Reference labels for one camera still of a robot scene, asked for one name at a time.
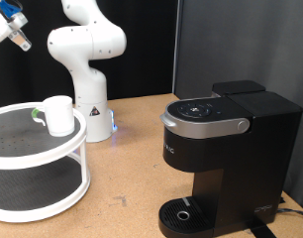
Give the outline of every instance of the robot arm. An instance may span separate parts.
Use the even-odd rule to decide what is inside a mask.
[[[91,68],[89,61],[120,56],[126,48],[126,36],[104,17],[96,0],[61,2],[65,15],[82,26],[53,30],[48,48],[72,76],[76,108],[87,121],[87,142],[99,142],[113,133],[113,114],[107,106],[106,77]]]
[[[28,20],[21,13],[22,5],[17,0],[13,1],[18,3],[20,8],[0,0],[0,42],[8,37],[26,52],[32,44],[20,29],[28,23]]]

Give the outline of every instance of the coffee maker lid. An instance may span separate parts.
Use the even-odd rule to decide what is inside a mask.
[[[227,97],[174,101],[160,116],[166,129],[191,139],[245,133],[252,118],[247,110]]]

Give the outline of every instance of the black backdrop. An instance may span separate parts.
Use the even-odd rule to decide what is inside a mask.
[[[20,2],[29,20],[22,30],[33,47],[25,53],[9,39],[0,43],[0,107],[53,95],[74,98],[70,74],[49,54],[47,38],[53,29],[76,24],[65,17],[60,0]],[[128,40],[122,56],[90,62],[107,77],[108,99],[171,92],[177,0],[97,2]]]

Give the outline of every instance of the table surface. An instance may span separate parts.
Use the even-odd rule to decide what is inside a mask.
[[[118,132],[104,142],[87,144],[91,185],[65,212],[42,221],[0,222],[6,237],[163,237],[158,211],[172,199],[191,195],[193,174],[170,167],[162,158],[163,125],[159,115],[177,100],[173,94],[109,101]],[[287,207],[303,210],[283,193]],[[303,216],[281,213],[268,225],[278,237],[303,237]],[[249,231],[222,236],[253,238]]]

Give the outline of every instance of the blue light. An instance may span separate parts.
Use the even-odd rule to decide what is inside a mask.
[[[116,131],[118,129],[118,126],[114,124],[114,111],[112,111],[112,129],[113,131]]]

